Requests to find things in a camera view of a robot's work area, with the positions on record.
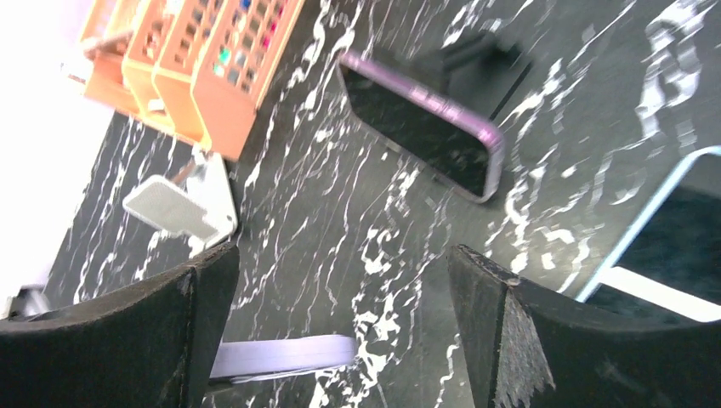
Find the phone with pink case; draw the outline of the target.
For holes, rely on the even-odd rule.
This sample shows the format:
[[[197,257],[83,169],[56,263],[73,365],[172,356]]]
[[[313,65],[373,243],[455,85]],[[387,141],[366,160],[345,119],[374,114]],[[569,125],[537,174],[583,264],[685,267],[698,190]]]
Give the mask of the phone with pink case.
[[[382,63],[348,51],[338,59],[350,109],[389,147],[422,161],[466,199],[498,190],[502,132],[483,116]]]

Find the phone with blue case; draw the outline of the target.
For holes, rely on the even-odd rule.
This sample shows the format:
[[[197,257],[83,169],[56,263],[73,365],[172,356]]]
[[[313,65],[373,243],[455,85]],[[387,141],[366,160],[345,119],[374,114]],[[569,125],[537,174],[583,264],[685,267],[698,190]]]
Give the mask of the phone with blue case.
[[[577,301],[666,324],[720,319],[720,148],[683,158]]]

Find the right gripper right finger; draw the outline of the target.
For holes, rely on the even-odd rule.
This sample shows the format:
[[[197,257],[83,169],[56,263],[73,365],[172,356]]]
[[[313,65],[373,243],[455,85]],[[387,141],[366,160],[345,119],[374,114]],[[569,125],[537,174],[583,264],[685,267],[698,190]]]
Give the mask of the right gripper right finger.
[[[476,406],[719,406],[719,323],[614,314],[464,245],[446,259]]]

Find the orange plastic file organizer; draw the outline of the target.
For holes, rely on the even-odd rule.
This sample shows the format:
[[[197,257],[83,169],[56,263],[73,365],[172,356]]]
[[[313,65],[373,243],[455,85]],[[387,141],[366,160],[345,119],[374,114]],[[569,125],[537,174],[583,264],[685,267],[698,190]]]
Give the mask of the orange plastic file organizer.
[[[300,1],[96,1],[66,67],[83,96],[236,161]]]

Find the black phone stand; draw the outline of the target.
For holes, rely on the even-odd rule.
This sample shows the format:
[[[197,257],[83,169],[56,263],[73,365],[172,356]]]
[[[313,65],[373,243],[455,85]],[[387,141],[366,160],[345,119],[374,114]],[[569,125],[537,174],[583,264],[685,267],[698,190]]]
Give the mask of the black phone stand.
[[[491,31],[462,38],[438,51],[442,92],[493,121],[532,67],[532,58],[516,42]]]

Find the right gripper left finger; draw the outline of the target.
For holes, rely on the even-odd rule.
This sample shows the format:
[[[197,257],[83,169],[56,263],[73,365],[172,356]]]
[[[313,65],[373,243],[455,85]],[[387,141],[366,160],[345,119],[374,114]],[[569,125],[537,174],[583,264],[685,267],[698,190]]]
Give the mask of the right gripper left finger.
[[[4,407],[197,407],[230,304],[226,242],[100,297],[1,323]]]

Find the phone with purple case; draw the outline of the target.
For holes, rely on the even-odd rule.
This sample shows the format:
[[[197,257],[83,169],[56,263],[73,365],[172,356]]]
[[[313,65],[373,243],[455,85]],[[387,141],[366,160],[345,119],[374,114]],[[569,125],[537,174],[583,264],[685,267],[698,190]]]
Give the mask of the phone with purple case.
[[[357,342],[343,335],[221,343],[212,380],[247,382],[303,375],[354,363]]]

